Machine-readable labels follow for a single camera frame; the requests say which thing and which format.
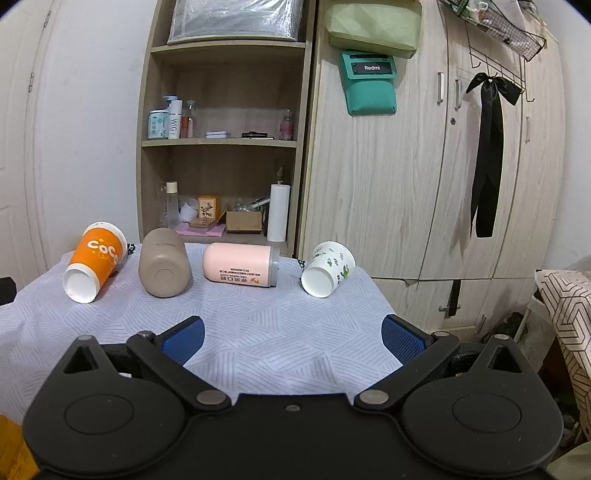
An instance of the wire basket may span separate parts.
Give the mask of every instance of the wire basket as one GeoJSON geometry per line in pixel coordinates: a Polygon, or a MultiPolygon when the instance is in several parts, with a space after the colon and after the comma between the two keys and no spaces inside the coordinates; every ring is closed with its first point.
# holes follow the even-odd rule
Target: wire basket
{"type": "Polygon", "coordinates": [[[546,44],[544,37],[526,32],[511,23],[492,0],[481,2],[488,7],[478,11],[468,8],[469,0],[440,2],[448,5],[458,17],[505,44],[527,61],[534,58],[546,44]]]}

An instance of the blue gripper pad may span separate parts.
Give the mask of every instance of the blue gripper pad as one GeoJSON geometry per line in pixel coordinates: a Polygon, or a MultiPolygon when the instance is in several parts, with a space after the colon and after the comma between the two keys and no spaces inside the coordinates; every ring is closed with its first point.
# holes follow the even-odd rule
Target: blue gripper pad
{"type": "Polygon", "coordinates": [[[161,352],[184,365],[203,346],[205,325],[200,317],[192,316],[158,337],[161,352]]]}
{"type": "Polygon", "coordinates": [[[382,341],[390,353],[403,365],[424,352],[433,343],[428,334],[394,315],[388,315],[382,322],[382,341]]]}

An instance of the white wall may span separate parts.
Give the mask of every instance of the white wall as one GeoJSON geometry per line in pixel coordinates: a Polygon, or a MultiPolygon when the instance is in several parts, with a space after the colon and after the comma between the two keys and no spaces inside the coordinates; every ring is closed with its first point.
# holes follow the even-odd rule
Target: white wall
{"type": "Polygon", "coordinates": [[[48,267],[92,222],[139,240],[139,86],[155,0],[61,0],[38,79],[35,164],[48,267]]]}
{"type": "Polygon", "coordinates": [[[544,268],[567,268],[591,254],[591,25],[565,0],[535,3],[560,42],[566,103],[563,181],[544,268]]]}

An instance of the beige bottle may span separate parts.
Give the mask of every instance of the beige bottle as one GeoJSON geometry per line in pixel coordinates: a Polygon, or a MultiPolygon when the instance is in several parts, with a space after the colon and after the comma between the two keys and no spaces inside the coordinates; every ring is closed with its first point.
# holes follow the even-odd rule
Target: beige bottle
{"type": "Polygon", "coordinates": [[[156,297],[174,297],[191,278],[191,265],[183,239],[169,228],[152,230],[139,255],[139,280],[156,297]]]}

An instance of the black ribbon bow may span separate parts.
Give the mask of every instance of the black ribbon bow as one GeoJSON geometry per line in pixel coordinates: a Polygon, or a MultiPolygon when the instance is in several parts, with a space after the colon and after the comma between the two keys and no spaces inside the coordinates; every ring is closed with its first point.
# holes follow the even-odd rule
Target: black ribbon bow
{"type": "Polygon", "coordinates": [[[472,232],[472,222],[478,210],[476,236],[487,237],[492,236],[495,226],[503,166],[503,111],[499,94],[511,105],[515,105],[521,95],[521,89],[502,77],[489,77],[486,73],[477,73],[468,85],[466,93],[480,84],[482,84],[480,89],[482,113],[470,202],[470,232],[472,232]]]}

